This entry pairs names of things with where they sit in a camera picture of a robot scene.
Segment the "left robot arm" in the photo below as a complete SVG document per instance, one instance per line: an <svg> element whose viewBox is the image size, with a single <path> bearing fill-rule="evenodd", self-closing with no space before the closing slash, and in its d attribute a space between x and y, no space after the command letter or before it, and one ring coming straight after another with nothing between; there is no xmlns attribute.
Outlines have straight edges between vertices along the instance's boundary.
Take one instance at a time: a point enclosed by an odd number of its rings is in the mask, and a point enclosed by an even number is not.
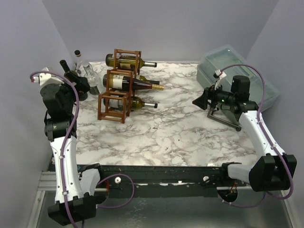
<svg viewBox="0 0 304 228"><path fill-rule="evenodd" d="M71 71L63 76L43 70L37 79L47 108L45 135L50 142L56 172L55 204L48 208L51 219L62 226L84 222L96 215L95 188L102 187L105 175L100 165L79 168L76 163L79 102L86 99L86 78Z"/></svg>

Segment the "green bottle white label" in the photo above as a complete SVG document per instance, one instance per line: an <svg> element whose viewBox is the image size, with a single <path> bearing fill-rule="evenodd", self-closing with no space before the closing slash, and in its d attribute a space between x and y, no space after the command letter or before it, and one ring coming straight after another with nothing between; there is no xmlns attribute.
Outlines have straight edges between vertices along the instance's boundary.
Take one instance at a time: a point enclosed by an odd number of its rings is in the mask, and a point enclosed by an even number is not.
<svg viewBox="0 0 304 228"><path fill-rule="evenodd" d="M64 77L66 77L70 81L75 81L76 78L79 78L79 75L69 68L67 62L64 59L60 60L59 63L64 70Z"/></svg>

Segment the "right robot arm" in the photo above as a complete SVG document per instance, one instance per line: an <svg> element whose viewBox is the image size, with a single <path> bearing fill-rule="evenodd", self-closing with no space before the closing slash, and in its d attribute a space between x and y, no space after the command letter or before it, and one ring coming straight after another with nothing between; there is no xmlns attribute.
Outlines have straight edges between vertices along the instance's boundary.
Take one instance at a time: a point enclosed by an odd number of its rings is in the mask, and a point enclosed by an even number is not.
<svg viewBox="0 0 304 228"><path fill-rule="evenodd" d="M256 192L290 190L293 191L293 174L297 160L285 151L274 140L265 126L258 105L249 100L250 80L246 76L234 76L231 90L224 91L219 83L206 87L203 94L192 103L206 110L208 107L225 105L235 116L241 127L247 132L258 161L253 167L241 163L226 163L224 171L219 173L218 180L229 186L240 180L249 184Z"/></svg>

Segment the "clear wine bottle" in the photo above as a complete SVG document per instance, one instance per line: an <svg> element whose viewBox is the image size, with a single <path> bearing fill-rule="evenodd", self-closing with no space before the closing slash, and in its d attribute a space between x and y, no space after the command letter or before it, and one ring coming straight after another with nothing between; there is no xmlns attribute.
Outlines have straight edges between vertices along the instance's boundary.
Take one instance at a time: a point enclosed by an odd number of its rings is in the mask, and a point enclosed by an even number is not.
<svg viewBox="0 0 304 228"><path fill-rule="evenodd" d="M76 72L80 76L89 76L90 70L92 69L91 64L82 57L81 52L79 50L75 50L74 54L77 58Z"/></svg>

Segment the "clear bottle dark label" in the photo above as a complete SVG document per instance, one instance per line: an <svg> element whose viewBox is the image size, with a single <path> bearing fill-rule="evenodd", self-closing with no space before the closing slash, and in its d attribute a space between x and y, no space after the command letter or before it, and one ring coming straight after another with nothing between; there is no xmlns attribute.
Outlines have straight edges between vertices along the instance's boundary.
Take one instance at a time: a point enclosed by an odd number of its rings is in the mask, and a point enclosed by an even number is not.
<svg viewBox="0 0 304 228"><path fill-rule="evenodd" d="M87 66L83 66L84 68L84 76L87 78L88 83L90 85L90 94L91 95L99 95L99 75L93 70L93 67L89 64Z"/></svg>

